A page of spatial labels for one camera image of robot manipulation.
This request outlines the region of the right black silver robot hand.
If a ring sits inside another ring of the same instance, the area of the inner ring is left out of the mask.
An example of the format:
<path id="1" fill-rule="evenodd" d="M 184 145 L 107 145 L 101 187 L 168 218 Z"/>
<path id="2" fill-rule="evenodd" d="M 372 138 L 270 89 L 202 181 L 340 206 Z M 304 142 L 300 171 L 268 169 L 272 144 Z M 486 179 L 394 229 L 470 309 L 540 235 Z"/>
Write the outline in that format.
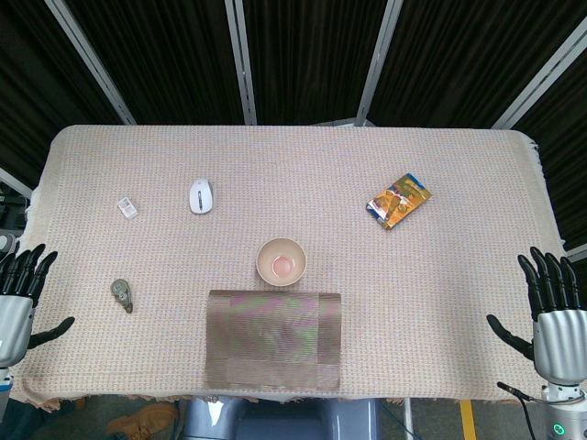
<path id="1" fill-rule="evenodd" d="M 533 362 L 541 378 L 579 385 L 586 381 L 586 293 L 568 258 L 537 247 L 530 248 L 530 255 L 517 260 L 526 279 L 533 339 L 513 335 L 493 314 L 487 322 L 503 342 Z"/>

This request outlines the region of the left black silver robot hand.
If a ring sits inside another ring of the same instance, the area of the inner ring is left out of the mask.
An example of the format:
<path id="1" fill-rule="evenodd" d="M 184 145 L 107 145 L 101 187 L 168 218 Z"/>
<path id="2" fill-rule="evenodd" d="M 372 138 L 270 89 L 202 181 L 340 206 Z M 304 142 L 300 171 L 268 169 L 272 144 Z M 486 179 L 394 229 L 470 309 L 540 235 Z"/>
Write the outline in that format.
<path id="1" fill-rule="evenodd" d="M 34 334 L 32 326 L 39 298 L 56 251 L 44 255 L 40 244 L 20 254 L 11 252 L 1 260 L 1 367 L 18 364 L 26 353 L 64 335 L 75 322 L 70 316 L 56 327 Z"/>

